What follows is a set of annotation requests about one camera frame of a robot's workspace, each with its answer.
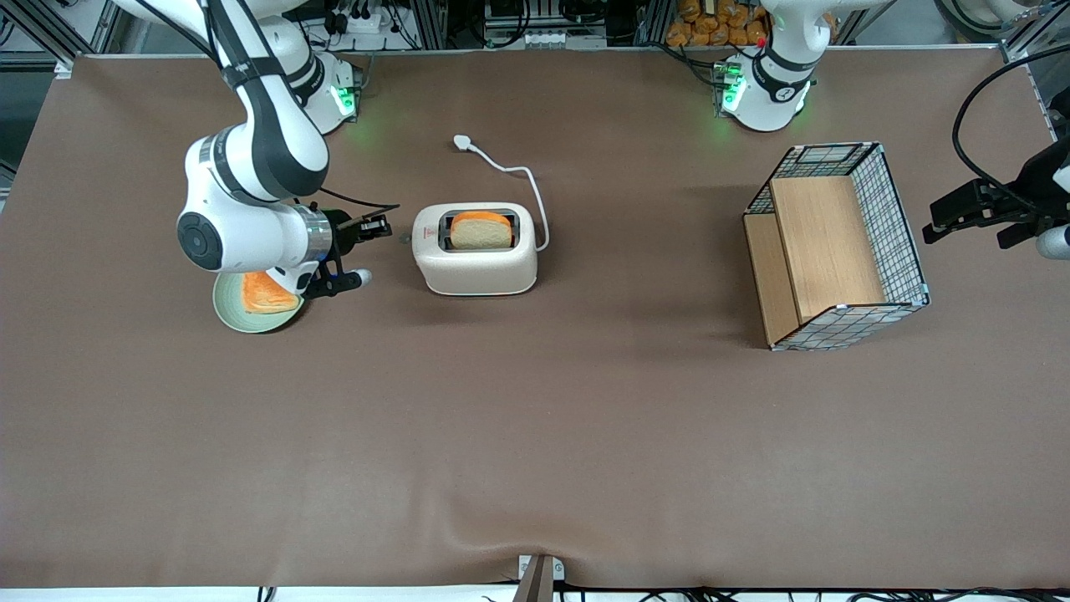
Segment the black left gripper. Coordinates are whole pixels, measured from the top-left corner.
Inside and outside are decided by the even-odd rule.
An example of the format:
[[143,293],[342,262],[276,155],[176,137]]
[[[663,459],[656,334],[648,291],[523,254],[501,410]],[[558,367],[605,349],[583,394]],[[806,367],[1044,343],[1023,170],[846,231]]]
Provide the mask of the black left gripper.
[[1017,194],[1035,206],[1038,216],[1052,220],[1014,222],[1019,218],[1017,199],[982,180],[973,180],[930,203],[931,222],[924,225],[924,244],[934,244],[958,230],[1014,222],[997,233],[1002,250],[1033,241],[1039,254],[1053,260],[1069,259],[1069,194],[1057,181],[1067,164],[1069,138],[1063,138],[1025,161],[1017,175]]

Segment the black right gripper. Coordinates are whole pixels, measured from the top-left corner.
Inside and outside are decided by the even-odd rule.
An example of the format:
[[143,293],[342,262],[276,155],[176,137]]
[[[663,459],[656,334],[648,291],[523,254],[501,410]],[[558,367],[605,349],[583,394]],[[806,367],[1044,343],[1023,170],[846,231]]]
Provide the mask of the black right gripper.
[[367,269],[343,271],[343,254],[352,250],[352,245],[378,237],[393,236],[393,228],[386,216],[353,218],[339,209],[324,209],[324,215],[332,232],[332,247],[321,262],[321,269],[314,272],[314,278],[305,289],[306,300],[333,298],[338,294],[370,284],[372,274]]

